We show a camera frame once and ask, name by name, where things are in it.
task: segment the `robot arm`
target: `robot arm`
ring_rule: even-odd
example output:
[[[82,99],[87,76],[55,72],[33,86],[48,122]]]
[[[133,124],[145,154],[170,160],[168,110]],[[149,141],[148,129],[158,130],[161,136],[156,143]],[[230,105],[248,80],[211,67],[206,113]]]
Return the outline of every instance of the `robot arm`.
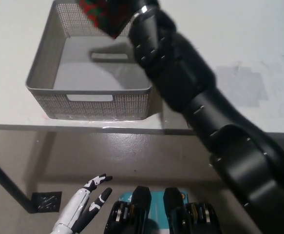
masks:
[[[158,2],[88,2],[97,7],[96,3],[105,2],[103,14],[95,17],[96,26],[114,38],[123,19],[131,19],[129,38],[135,60],[161,97],[195,129],[212,153],[213,167],[261,231],[284,233],[284,151],[222,95],[214,73],[177,33]]]

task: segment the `gray floor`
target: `gray floor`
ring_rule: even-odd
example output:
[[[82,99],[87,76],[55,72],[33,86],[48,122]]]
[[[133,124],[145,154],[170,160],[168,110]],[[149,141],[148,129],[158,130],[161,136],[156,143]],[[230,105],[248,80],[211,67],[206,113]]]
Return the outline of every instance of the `gray floor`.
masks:
[[[114,190],[85,234],[103,233],[113,203],[137,185],[184,188],[190,201],[214,205],[225,233],[260,233],[209,167],[208,152],[194,136],[0,131],[0,166],[28,195],[63,191],[61,208],[93,176],[113,175],[92,197],[107,186]],[[27,214],[0,187],[0,234],[47,234],[57,218]]]

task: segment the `table leg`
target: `table leg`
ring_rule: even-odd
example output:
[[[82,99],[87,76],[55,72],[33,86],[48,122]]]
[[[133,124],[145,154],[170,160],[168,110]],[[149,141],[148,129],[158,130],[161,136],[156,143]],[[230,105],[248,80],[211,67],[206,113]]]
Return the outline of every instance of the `table leg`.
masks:
[[[37,213],[33,202],[17,187],[17,185],[0,168],[0,185],[28,212]]]

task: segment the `robotic hand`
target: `robotic hand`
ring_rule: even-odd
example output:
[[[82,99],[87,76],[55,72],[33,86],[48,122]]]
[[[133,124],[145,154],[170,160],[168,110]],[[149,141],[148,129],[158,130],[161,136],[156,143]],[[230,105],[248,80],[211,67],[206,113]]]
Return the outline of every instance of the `robotic hand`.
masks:
[[[112,176],[103,174],[91,179],[83,186],[83,188],[79,189],[63,209],[51,234],[80,233],[97,215],[112,193],[112,189],[107,188],[94,202],[91,203],[88,209],[85,209],[91,192],[95,190],[99,184],[110,181],[112,178]]]

